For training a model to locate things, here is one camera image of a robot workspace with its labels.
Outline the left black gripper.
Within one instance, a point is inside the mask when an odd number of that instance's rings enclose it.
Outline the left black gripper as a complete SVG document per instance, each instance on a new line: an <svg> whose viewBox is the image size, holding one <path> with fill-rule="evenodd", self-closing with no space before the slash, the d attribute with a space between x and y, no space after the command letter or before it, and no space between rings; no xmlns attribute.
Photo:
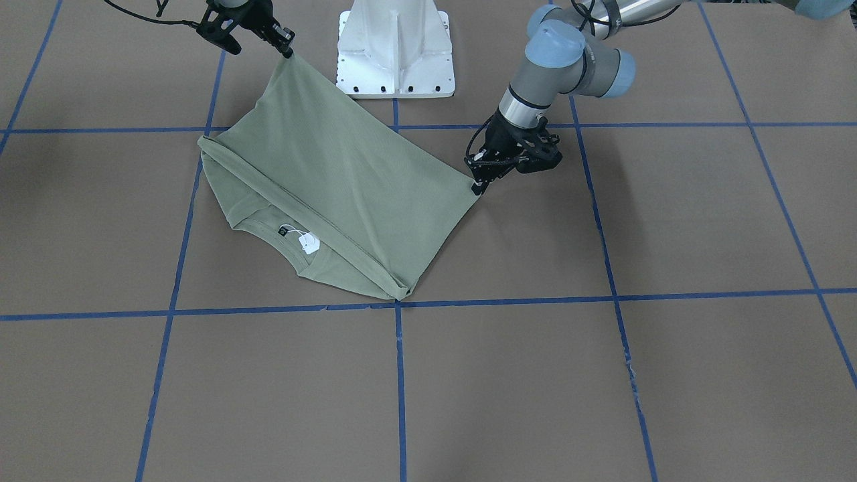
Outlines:
<svg viewBox="0 0 857 482"><path fill-rule="evenodd" d="M536 120L535 127L521 128L496 112L475 131L465 149L474 195L483 195L489 183L513 170L522 174L539 173L560 164L563 155L558 149L558 135L548 131L544 115L539 114Z"/></svg>

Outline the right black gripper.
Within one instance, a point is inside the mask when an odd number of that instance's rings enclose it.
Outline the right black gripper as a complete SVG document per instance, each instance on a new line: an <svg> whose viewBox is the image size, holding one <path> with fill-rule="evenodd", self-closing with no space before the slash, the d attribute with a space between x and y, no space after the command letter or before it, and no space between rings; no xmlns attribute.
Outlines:
<svg viewBox="0 0 857 482"><path fill-rule="evenodd" d="M232 32L241 27L275 47L285 59L292 58L294 31L282 27L273 15L272 1L208 1L196 33L224 52L238 55L242 47Z"/></svg>

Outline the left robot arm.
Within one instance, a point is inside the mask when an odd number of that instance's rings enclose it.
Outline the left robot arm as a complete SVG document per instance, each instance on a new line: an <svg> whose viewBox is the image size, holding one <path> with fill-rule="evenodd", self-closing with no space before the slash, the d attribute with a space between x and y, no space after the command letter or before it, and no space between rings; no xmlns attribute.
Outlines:
<svg viewBox="0 0 857 482"><path fill-rule="evenodd" d="M533 12L520 67L495 113L477 129L483 144L463 156L473 195L483 195L510 171L557 167L559 137L548 131L546 116L554 99L624 95L636 76L635 58L604 41L624 29L663 21L680 6L680 1L573 1L568 8L545 4Z"/></svg>

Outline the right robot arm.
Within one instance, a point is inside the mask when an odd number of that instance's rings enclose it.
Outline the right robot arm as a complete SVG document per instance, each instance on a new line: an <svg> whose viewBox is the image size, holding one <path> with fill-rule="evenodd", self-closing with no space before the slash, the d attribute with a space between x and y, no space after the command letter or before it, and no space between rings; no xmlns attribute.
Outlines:
<svg viewBox="0 0 857 482"><path fill-rule="evenodd" d="M241 27L275 47L284 58L292 57L291 43L296 34L282 27L275 18L272 2L208 1L206 4L208 8L195 31L212 45L234 56L240 54L242 46L232 35L232 31Z"/></svg>

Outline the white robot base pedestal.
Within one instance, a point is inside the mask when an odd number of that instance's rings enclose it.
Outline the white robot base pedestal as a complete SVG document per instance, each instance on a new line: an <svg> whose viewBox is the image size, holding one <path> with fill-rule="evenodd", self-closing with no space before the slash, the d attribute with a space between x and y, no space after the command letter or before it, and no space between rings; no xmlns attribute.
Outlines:
<svg viewBox="0 0 857 482"><path fill-rule="evenodd" d="M456 79L447 12L434 1L355 1L337 22L335 84L352 98L449 98Z"/></svg>

